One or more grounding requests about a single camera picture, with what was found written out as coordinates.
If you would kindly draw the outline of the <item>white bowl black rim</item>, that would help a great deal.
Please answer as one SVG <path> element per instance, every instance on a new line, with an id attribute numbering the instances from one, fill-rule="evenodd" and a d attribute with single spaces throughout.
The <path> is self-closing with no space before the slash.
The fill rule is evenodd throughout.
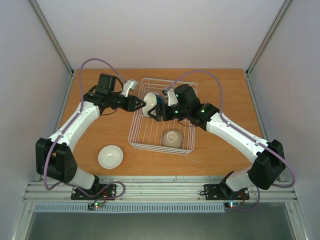
<path id="1" fill-rule="evenodd" d="M 154 92 L 148 92 L 144 96 L 143 101 L 145 102 L 145 106 L 142 108 L 142 113 L 146 118 L 150 118 L 148 111 L 150 111 L 155 105 L 164 103 L 163 97 Z"/>

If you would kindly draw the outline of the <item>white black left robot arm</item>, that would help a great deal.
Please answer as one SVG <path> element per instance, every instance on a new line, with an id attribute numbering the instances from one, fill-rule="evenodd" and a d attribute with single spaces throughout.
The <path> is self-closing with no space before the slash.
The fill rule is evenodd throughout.
<path id="1" fill-rule="evenodd" d="M 96 199 L 101 193 L 98 177 L 78 167 L 73 151 L 87 128 L 102 115 L 105 109 L 122 109 L 135 112 L 146 104 L 129 92 L 134 91 L 138 82 L 127 80 L 121 84 L 121 91 L 115 91 L 120 78 L 101 74 L 97 85 L 83 95 L 75 112 L 49 138 L 40 138 L 35 144 L 36 172 L 59 183 L 82 188 L 89 199 Z"/>

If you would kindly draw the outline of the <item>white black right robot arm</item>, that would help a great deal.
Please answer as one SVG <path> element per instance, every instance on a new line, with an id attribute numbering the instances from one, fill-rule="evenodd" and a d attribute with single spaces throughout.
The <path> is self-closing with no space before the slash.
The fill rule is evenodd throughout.
<path id="1" fill-rule="evenodd" d="M 232 171 L 222 179 L 219 187 L 225 198 L 232 198 L 239 190 L 252 186 L 268 190 L 285 170 L 284 149 L 278 140 L 260 138 L 229 120 L 214 105 L 201 103 L 190 85 L 170 89 L 165 96 L 147 93 L 143 99 L 143 115 L 158 122 L 188 120 L 193 127 L 220 137 L 251 162 L 250 167 Z"/>

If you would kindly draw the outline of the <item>left green circuit board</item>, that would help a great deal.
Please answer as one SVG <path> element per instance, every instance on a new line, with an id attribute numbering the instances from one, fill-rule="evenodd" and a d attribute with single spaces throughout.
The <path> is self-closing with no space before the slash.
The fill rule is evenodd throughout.
<path id="1" fill-rule="evenodd" d="M 99 208 L 102 208 L 103 206 L 104 206 L 104 203 L 102 203 L 102 202 L 89 203 L 87 205 L 87 209 L 89 211 L 95 211 L 95 210 L 97 210 Z"/>

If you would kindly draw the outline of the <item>green circuit board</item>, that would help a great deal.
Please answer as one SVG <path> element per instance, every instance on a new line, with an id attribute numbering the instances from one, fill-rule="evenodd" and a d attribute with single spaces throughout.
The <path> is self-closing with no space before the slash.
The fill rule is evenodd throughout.
<path id="1" fill-rule="evenodd" d="M 97 210 L 99 208 L 102 208 L 103 206 L 104 206 L 104 203 L 102 203 L 102 202 L 89 203 L 87 205 L 87 209 L 89 211 L 95 211 L 95 210 Z"/>
<path id="2" fill-rule="evenodd" d="M 224 203 L 224 206 L 225 206 L 226 208 L 231 208 L 231 209 L 233 209 L 233 208 L 239 208 L 239 207 L 241 207 L 242 205 L 243 205 L 243 202 L 230 201 L 230 202 L 225 202 L 225 203 Z"/>

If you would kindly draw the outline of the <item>right green circuit board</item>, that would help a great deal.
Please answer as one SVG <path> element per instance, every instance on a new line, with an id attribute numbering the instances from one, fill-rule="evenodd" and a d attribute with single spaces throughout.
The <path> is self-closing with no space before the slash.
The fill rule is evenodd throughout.
<path id="1" fill-rule="evenodd" d="M 239 207 L 241 207 L 242 205 L 243 205 L 243 202 L 230 201 L 230 202 L 225 202 L 225 203 L 224 203 L 224 206 L 225 206 L 226 208 L 231 208 L 231 209 L 233 209 L 233 208 L 239 208 Z"/>

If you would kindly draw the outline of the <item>aluminium rail base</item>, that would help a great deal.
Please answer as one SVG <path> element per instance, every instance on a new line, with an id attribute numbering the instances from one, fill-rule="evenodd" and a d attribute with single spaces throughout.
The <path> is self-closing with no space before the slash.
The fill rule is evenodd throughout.
<path id="1" fill-rule="evenodd" d="M 122 182 L 126 191 L 116 199 L 117 203 L 195 203 L 204 202 L 199 193 L 205 184 L 218 184 L 221 176 L 101 176 L 100 182 L 108 184 Z M 297 196 L 293 188 L 271 186 L 268 190 L 257 191 L 249 187 L 249 203 L 260 200 L 262 203 L 296 203 Z M 30 202 L 70 202 L 72 187 L 60 184 L 47 191 L 42 181 L 27 184 L 23 201 Z"/>

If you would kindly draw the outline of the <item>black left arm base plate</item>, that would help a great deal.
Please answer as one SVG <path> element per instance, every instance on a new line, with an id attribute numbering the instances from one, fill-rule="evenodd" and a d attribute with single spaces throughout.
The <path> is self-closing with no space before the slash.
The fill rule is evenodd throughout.
<path id="1" fill-rule="evenodd" d="M 106 187 L 106 184 L 96 184 L 91 189 L 83 189 L 82 192 L 80 189 L 76 188 L 72 190 L 70 199 L 74 201 L 80 200 L 97 200 L 111 198 L 113 199 L 117 193 L 117 185 L 111 184 Z"/>

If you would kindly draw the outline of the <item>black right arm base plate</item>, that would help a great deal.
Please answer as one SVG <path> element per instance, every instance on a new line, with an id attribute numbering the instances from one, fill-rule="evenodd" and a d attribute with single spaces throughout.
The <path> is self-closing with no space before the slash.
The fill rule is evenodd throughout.
<path id="1" fill-rule="evenodd" d="M 247 188 L 242 188 L 239 191 L 232 192 L 229 196 L 225 196 L 220 189 L 219 184 L 204 184 L 203 193 L 206 200 L 223 200 L 223 201 L 240 201 L 240 200 L 249 200 L 249 190 Z"/>

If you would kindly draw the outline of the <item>aluminium frame post right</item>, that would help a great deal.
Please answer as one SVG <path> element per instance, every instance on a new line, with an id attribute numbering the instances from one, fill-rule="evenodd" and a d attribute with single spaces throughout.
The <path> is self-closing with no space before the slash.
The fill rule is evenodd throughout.
<path id="1" fill-rule="evenodd" d="M 272 37 L 274 36 L 274 34 L 276 33 L 279 25 L 281 24 L 283 18 L 285 17 L 285 15 L 287 14 L 289 8 L 291 7 L 293 3 L 293 0 L 284 0 L 277 12 L 277 14 L 275 15 L 270 27 L 268 28 L 261 44 L 259 45 L 252 61 L 250 62 L 247 70 L 245 70 L 245 75 L 248 77 L 251 72 L 254 70 L 255 66 L 257 65 L 259 59 L 261 58 L 261 56 L 263 55 L 264 51 L 266 50 L 268 44 L 270 43 Z"/>

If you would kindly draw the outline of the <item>aluminium frame post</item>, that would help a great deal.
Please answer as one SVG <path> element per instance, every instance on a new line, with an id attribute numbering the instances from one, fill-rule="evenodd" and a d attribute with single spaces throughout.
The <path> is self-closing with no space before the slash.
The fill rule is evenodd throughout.
<path id="1" fill-rule="evenodd" d="M 70 76 L 74 75 L 74 70 L 71 67 L 70 62 L 68 61 L 61 45 L 59 44 L 47 18 L 45 17 L 39 3 L 37 0 L 28 0 L 28 2 L 30 3 L 35 15 L 37 16 L 37 18 L 39 19 L 42 27 L 44 28 L 49 40 L 51 41 L 51 43 L 53 44 L 57 54 L 59 55 L 60 59 L 62 60 L 65 68 L 67 69 L 68 73 Z"/>
<path id="2" fill-rule="evenodd" d="M 248 77 L 251 72 L 254 70 L 255 66 L 257 65 L 259 59 L 261 58 L 261 56 L 263 55 L 264 51 L 266 50 L 268 44 L 270 43 L 272 37 L 274 36 L 274 34 L 276 33 L 279 25 L 281 24 L 283 18 L 285 17 L 285 15 L 287 14 L 289 8 L 291 7 L 293 3 L 293 0 L 284 0 L 277 12 L 277 14 L 275 15 L 270 27 L 268 28 L 261 44 L 259 45 L 252 61 L 250 62 L 247 70 L 245 70 L 245 75 Z"/>

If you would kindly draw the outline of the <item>aluminium frame post left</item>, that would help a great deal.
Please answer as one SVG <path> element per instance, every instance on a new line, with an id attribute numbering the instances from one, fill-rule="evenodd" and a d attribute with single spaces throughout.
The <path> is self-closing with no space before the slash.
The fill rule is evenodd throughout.
<path id="1" fill-rule="evenodd" d="M 49 40 L 51 41 L 51 43 L 53 44 L 57 54 L 59 55 L 60 59 L 62 60 L 65 68 L 67 69 L 68 73 L 70 76 L 74 75 L 74 70 L 71 67 L 70 62 L 68 61 L 61 45 L 59 44 L 47 18 L 45 17 L 39 3 L 37 0 L 28 0 L 28 2 L 30 3 L 35 15 L 37 16 L 37 18 L 39 19 L 42 27 L 44 28 Z"/>

